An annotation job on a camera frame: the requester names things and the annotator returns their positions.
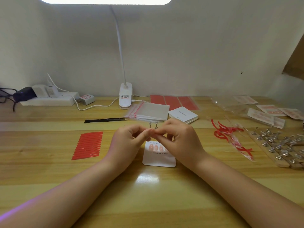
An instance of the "desk lamp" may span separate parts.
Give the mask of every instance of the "desk lamp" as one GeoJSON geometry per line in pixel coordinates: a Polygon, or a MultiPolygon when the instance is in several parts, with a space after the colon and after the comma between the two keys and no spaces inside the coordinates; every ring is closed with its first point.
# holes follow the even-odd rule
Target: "desk lamp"
{"type": "Polygon", "coordinates": [[[126,73],[124,68],[123,54],[121,49],[120,33],[118,20],[111,5],[165,5],[171,0],[42,0],[49,4],[95,4],[95,5],[110,5],[110,10],[114,16],[116,23],[116,31],[120,52],[121,66],[124,75],[124,83],[120,85],[119,91],[119,106],[121,109],[128,109],[132,105],[132,84],[126,82],[126,73]]]}

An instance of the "wooden table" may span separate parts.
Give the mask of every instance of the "wooden table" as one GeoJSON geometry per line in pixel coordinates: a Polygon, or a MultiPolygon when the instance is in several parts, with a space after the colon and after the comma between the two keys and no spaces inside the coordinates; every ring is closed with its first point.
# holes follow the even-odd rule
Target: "wooden table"
{"type": "MultiPolygon", "coordinates": [[[[97,98],[96,103],[108,105],[112,99],[97,98]]],[[[241,142],[246,148],[253,148],[256,162],[247,160],[225,140],[213,135],[214,128],[206,117],[228,126],[226,115],[247,129],[266,125],[224,112],[208,97],[194,99],[201,111],[192,126],[208,153],[304,206],[304,171],[277,167],[244,133],[241,142]]],[[[264,97],[254,99],[264,105],[276,104],[264,97]]],[[[83,123],[85,119],[124,115],[117,101],[111,107],[87,111],[78,111],[75,105],[18,104],[16,113],[12,113],[11,107],[9,102],[0,105],[0,213],[100,161],[120,126],[131,123],[148,126],[146,122],[134,121],[83,123]],[[80,134],[92,131],[104,131],[100,156],[71,161],[80,134]]],[[[303,132],[300,121],[283,118],[287,119],[285,130],[303,132]]],[[[175,168],[162,168],[143,165],[142,157],[143,146],[130,167],[105,189],[74,227],[248,227],[211,187],[178,161],[175,168]]]]}

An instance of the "power strip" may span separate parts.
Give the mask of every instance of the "power strip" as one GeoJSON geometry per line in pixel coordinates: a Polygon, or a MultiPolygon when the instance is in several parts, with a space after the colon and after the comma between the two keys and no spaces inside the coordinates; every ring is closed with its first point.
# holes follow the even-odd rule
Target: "power strip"
{"type": "Polygon", "coordinates": [[[75,104],[72,96],[78,100],[80,98],[78,93],[72,92],[63,92],[60,93],[61,97],[59,98],[33,98],[28,101],[21,101],[21,105],[43,105],[43,106],[72,106],[75,104]]]}

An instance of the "hand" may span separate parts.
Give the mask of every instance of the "hand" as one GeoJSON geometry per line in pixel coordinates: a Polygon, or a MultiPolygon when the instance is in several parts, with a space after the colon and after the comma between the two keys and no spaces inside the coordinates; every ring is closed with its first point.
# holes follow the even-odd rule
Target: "hand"
{"type": "Polygon", "coordinates": [[[152,138],[160,142],[177,160],[191,170],[207,156],[193,127],[177,119],[167,120],[161,128],[155,130],[152,138]]]}
{"type": "Polygon", "coordinates": [[[131,164],[139,148],[145,141],[150,141],[153,129],[140,125],[120,127],[113,135],[105,159],[109,160],[120,173],[131,164]]]}

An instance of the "white card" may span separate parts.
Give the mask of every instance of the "white card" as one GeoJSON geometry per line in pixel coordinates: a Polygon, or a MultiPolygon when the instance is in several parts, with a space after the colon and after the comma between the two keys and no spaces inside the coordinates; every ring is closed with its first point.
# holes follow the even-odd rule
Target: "white card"
{"type": "Polygon", "coordinates": [[[301,111],[297,109],[287,109],[287,108],[278,108],[278,109],[293,119],[304,120],[304,115],[302,114],[301,111]]]}
{"type": "Polygon", "coordinates": [[[256,104],[256,100],[252,99],[250,96],[234,96],[234,99],[242,104],[256,104]]]}
{"type": "Polygon", "coordinates": [[[146,166],[175,167],[176,160],[159,142],[146,142],[143,153],[143,164],[146,166]]]}
{"type": "Polygon", "coordinates": [[[284,119],[280,119],[280,118],[275,117],[275,124],[273,125],[274,127],[279,128],[279,129],[283,129],[284,124],[285,124],[284,119]]]}
{"type": "Polygon", "coordinates": [[[275,123],[275,117],[269,114],[265,114],[261,111],[255,110],[253,108],[249,108],[248,114],[249,117],[257,119],[259,121],[268,123],[270,125],[274,125],[275,123]]]}
{"type": "Polygon", "coordinates": [[[286,116],[286,114],[280,111],[275,105],[257,105],[257,107],[264,113],[271,114],[272,116],[286,116]]]}
{"type": "Polygon", "coordinates": [[[180,107],[168,112],[169,115],[172,115],[174,118],[181,120],[182,122],[186,122],[188,120],[194,119],[197,117],[197,114],[191,112],[185,107],[180,107]]]}

